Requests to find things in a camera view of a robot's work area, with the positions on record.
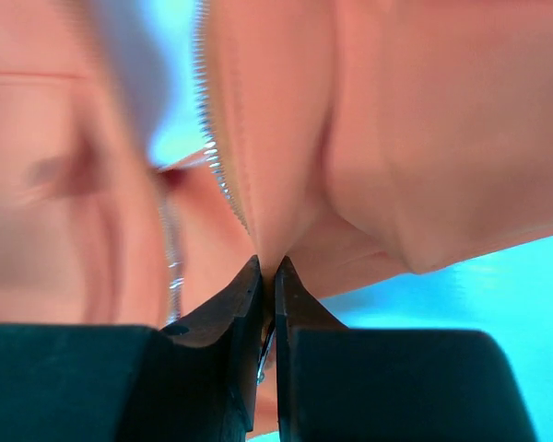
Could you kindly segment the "orange jacket with pink lining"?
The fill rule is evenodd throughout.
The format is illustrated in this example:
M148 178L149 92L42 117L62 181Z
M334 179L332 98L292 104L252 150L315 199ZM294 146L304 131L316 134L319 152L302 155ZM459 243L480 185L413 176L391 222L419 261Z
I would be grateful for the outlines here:
M0 324L163 329L251 259L352 329L480 331L553 441L553 1L191 1L166 164L134 1L0 1Z

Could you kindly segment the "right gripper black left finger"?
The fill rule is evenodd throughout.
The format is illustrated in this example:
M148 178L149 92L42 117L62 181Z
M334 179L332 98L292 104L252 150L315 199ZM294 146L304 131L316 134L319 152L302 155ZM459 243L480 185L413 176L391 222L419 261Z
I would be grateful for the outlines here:
M256 258L160 330L0 324L0 441L242 441L261 334Z

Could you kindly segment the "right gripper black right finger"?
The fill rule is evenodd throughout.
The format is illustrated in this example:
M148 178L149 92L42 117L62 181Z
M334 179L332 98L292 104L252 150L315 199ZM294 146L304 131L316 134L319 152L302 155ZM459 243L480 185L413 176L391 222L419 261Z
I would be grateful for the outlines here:
M275 278L284 441L533 441L511 366L482 331L352 329L304 287Z

